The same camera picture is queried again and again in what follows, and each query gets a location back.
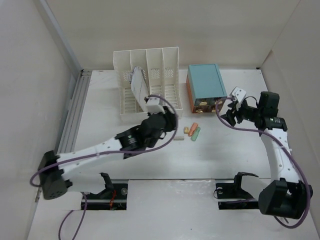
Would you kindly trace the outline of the green highlighter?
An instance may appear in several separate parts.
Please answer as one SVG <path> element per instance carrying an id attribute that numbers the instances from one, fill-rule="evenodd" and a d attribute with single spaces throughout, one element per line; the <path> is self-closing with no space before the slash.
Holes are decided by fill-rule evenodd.
<path id="1" fill-rule="evenodd" d="M 201 131 L 201 128 L 198 126 L 198 127 L 195 129 L 193 135 L 190 137 L 190 139 L 191 139 L 193 142 L 195 142 L 195 141 L 197 140 L 200 131 Z"/>

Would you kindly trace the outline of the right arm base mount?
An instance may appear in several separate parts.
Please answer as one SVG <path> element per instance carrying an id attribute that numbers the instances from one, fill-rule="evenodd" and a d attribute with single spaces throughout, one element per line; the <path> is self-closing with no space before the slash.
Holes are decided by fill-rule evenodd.
<path id="1" fill-rule="evenodd" d="M 243 177 L 258 176 L 248 172 L 238 172 L 232 181 L 219 180 L 215 183 L 214 198 L 218 200 L 219 210 L 257 210 L 258 201 L 247 191 L 243 190 L 241 183 Z"/>

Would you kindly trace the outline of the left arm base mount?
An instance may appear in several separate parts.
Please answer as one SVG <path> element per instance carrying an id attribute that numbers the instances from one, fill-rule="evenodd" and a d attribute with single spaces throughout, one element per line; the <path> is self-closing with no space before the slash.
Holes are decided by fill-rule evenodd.
<path id="1" fill-rule="evenodd" d="M 107 173 L 101 173 L 104 189 L 97 194 L 86 193 L 86 209 L 89 211 L 125 211 L 129 182 L 126 180 L 112 181 Z"/>

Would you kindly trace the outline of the grey eraser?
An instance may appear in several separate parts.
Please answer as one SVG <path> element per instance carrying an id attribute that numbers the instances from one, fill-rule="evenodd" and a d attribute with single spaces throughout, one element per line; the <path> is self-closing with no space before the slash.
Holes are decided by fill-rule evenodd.
<path id="1" fill-rule="evenodd" d="M 175 136 L 175 137 L 174 137 L 174 140 L 175 140 L 175 141 L 183 141 L 184 139 L 185 139 L 184 136 Z"/>

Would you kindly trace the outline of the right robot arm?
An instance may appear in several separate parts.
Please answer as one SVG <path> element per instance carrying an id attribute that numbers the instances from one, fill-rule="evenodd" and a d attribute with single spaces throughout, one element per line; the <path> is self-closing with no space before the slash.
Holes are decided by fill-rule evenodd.
<path id="1" fill-rule="evenodd" d="M 277 221 L 280 218 L 295 219 L 297 223 L 291 228 L 298 227 L 308 215 L 313 190 L 291 154 L 286 121 L 278 117 L 280 96 L 262 91 L 256 106 L 250 106 L 246 91 L 235 87 L 227 100 L 231 101 L 229 109 L 218 115 L 218 119 L 233 130 L 237 130 L 236 124 L 244 120 L 254 123 L 255 128 L 246 131 L 259 134 L 270 167 L 269 185 L 265 185 L 256 174 L 238 172 L 231 185 L 234 198 L 248 194 L 257 201 L 263 215 L 273 216 Z"/>

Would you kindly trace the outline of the orange highlighter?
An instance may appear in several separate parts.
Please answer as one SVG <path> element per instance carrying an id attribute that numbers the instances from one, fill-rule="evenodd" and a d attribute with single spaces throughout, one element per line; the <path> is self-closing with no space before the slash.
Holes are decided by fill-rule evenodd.
<path id="1" fill-rule="evenodd" d="M 191 125 L 191 127 L 190 127 L 190 129 L 189 129 L 189 132 L 188 132 L 188 136 L 189 136 L 189 137 L 191 137 L 191 136 L 194 134 L 194 132 L 196 131 L 197 127 L 198 127 L 198 123 L 196 123 L 196 122 L 194 122 L 194 123 Z"/>

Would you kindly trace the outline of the teal orange drawer box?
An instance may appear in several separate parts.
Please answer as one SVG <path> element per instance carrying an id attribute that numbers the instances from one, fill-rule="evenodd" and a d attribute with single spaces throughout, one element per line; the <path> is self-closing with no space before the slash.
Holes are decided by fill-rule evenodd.
<path id="1" fill-rule="evenodd" d="M 193 114 L 214 113 L 223 108 L 227 92 L 218 64 L 189 65 L 186 88 Z"/>

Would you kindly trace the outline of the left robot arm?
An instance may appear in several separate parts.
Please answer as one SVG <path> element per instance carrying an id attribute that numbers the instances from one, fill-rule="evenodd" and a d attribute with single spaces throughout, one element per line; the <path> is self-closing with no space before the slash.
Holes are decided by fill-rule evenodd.
<path id="1" fill-rule="evenodd" d="M 89 192 L 107 198 L 112 192 L 112 182 L 106 172 L 98 172 L 98 183 L 76 183 L 86 170 L 111 161 L 125 160 L 145 153 L 155 152 L 167 146 L 156 146 L 167 133 L 178 130 L 178 114 L 163 107 L 163 112 L 148 114 L 136 125 L 100 144 L 69 153 L 57 154 L 53 150 L 44 153 L 38 166 L 39 185 L 45 200 L 53 200 L 67 192 Z"/>

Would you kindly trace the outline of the white spiral manual booklet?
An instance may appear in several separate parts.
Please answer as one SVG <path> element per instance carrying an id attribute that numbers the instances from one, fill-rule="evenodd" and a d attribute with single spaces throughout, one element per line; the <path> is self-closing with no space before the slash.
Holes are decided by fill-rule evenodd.
<path id="1" fill-rule="evenodd" d="M 143 112 L 147 112 L 147 104 L 145 98 L 149 95 L 143 69 L 135 66 L 129 74 L 128 81 L 135 100 L 139 104 Z"/>

